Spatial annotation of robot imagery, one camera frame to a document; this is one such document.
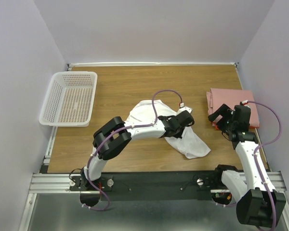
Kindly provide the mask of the white t shirt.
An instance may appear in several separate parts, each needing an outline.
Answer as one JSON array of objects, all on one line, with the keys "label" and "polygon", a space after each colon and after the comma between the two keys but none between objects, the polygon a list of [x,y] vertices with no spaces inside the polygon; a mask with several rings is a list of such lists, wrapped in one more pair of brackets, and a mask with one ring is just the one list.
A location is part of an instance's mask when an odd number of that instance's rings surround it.
[{"label": "white t shirt", "polygon": [[[151,100],[142,100],[134,106],[127,117],[128,122],[144,122],[149,123],[155,119],[153,107],[155,107],[158,116],[174,116],[176,112],[161,100],[155,100],[152,104]],[[181,138],[165,138],[167,143],[185,155],[188,159],[204,157],[210,152],[207,144],[194,133],[191,127],[186,127],[181,135]]]}]

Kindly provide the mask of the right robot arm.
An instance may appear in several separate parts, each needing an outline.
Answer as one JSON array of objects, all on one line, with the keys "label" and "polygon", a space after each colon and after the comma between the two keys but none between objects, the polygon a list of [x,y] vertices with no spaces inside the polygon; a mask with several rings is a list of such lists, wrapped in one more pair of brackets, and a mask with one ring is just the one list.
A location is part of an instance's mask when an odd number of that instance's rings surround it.
[{"label": "right robot arm", "polygon": [[217,117],[217,128],[228,136],[243,166],[245,180],[231,167],[218,167],[220,181],[230,191],[236,205],[240,224],[262,230],[275,230],[286,204],[285,195],[277,192],[263,165],[259,143],[250,131],[251,109],[249,101],[242,101],[231,109],[226,104],[208,116],[210,122]]}]

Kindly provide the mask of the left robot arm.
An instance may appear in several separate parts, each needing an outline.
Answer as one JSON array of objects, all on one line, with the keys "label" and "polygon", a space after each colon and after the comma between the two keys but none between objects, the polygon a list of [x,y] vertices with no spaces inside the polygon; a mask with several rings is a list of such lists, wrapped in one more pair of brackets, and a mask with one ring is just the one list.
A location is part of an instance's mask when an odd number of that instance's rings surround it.
[{"label": "left robot arm", "polygon": [[158,116],[156,121],[127,122],[120,116],[112,118],[93,135],[93,150],[88,163],[81,169],[83,187],[93,190],[108,160],[118,156],[130,141],[146,138],[181,138],[186,127],[195,121],[192,109],[183,107],[176,115]]}]

